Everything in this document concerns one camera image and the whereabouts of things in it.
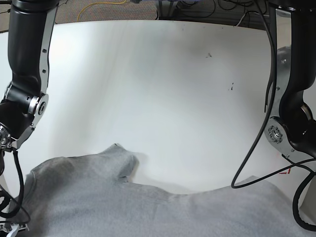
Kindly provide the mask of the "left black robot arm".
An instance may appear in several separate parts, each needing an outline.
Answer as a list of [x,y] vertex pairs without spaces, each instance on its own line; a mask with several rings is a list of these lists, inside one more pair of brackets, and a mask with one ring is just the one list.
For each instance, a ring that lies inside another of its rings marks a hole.
[[270,0],[271,35],[276,53],[275,97],[265,128],[272,146],[294,162],[316,156],[316,121],[304,91],[316,79],[316,2]]

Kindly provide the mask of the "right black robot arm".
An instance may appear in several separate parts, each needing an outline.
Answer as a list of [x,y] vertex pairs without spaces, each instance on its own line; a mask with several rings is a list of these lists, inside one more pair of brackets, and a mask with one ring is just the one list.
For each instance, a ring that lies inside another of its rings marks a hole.
[[19,195],[0,189],[0,235],[14,237],[28,228],[31,218],[22,202],[24,180],[18,149],[34,132],[47,107],[49,49],[57,0],[9,0],[8,61],[12,80],[0,101],[0,170],[4,154],[13,153],[19,178]]

